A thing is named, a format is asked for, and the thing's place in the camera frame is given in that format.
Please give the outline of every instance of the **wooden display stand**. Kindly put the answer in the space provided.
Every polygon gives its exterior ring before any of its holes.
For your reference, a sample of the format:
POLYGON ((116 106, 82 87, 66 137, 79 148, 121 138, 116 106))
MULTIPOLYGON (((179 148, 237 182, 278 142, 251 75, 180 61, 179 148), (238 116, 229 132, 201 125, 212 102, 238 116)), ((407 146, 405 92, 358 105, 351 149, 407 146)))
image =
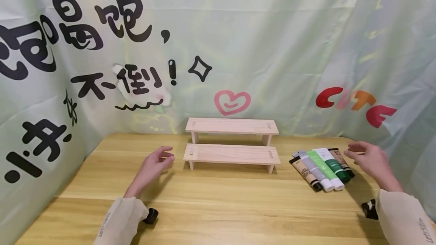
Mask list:
POLYGON ((192 135, 192 144, 186 146, 184 161, 193 170, 194 162, 266 165, 268 173, 280 164, 275 147, 270 147, 273 135, 279 131, 273 120, 189 118, 186 131, 192 135), (199 133, 259 134, 264 146, 198 144, 199 133))

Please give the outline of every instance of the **wood grain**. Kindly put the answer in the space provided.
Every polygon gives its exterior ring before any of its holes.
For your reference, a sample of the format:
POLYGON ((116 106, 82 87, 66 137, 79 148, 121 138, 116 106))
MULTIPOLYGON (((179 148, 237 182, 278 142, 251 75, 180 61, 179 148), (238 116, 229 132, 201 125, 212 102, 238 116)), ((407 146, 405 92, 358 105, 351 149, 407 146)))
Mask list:
POLYGON ((186 131, 194 133, 279 134, 273 120, 238 118, 190 117, 186 124, 186 131))
POLYGON ((183 160, 226 164, 280 164, 275 147, 244 145, 187 144, 183 160))
MULTIPOLYGON (((203 136, 206 144, 260 144, 260 136, 203 136)), ((18 240, 18 245, 92 244, 104 216, 122 197, 144 157, 173 146, 173 167, 142 196, 159 211, 154 226, 140 224, 132 244, 388 245, 360 204, 376 197, 376 183, 348 161, 356 177, 343 191, 315 193, 288 161, 302 149, 338 147, 344 138, 273 137, 281 165, 196 164, 183 155, 190 134, 114 134, 104 139, 70 184, 18 240)))

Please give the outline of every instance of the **wooden table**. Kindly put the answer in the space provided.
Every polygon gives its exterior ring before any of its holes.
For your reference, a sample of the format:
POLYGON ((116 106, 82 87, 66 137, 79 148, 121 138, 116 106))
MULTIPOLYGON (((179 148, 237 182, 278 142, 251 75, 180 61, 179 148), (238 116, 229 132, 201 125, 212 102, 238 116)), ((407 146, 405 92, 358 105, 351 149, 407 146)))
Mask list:
MULTIPOLYGON (((233 164, 197 163, 190 171, 182 160, 188 134, 114 134, 98 145, 16 244, 92 244, 143 158, 170 145, 173 168, 142 197, 159 211, 158 221, 141 223, 132 244, 387 245, 379 223, 366 219, 360 208, 376 197, 378 187, 356 165, 349 163, 356 177, 344 191, 315 193, 288 163, 295 151, 343 151, 349 141, 275 136, 271 145, 282 164, 268 174, 264 166, 233 164)), ((260 137, 201 135, 200 143, 259 145, 260 137)))

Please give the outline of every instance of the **beige sleeve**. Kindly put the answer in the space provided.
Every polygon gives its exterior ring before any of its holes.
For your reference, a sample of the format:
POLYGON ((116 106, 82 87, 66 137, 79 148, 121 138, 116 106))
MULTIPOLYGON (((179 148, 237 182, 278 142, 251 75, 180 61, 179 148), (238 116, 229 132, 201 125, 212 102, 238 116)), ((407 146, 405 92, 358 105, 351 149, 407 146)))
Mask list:
POLYGON ((139 222, 147 216, 147 207, 135 197, 116 199, 104 217, 94 245, 130 245, 139 222))
POLYGON ((376 210, 390 245, 431 245, 436 242, 431 221, 413 196, 381 189, 376 210))

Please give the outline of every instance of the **white cap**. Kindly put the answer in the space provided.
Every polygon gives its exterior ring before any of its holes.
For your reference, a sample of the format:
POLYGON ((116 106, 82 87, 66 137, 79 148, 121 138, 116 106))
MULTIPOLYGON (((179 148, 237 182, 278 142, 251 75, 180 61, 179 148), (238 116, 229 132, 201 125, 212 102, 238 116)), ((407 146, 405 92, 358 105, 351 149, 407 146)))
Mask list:
POLYGON ((330 192, 333 190, 333 188, 335 188, 335 186, 333 186, 332 182, 330 182, 330 180, 327 178, 322 180, 320 183, 326 192, 330 192))
POLYGON ((336 191, 340 191, 340 190, 344 189, 344 187, 345 187, 344 183, 341 182, 341 180, 339 180, 339 178, 333 178, 330 180, 330 182, 332 182, 332 184, 335 186, 336 191))

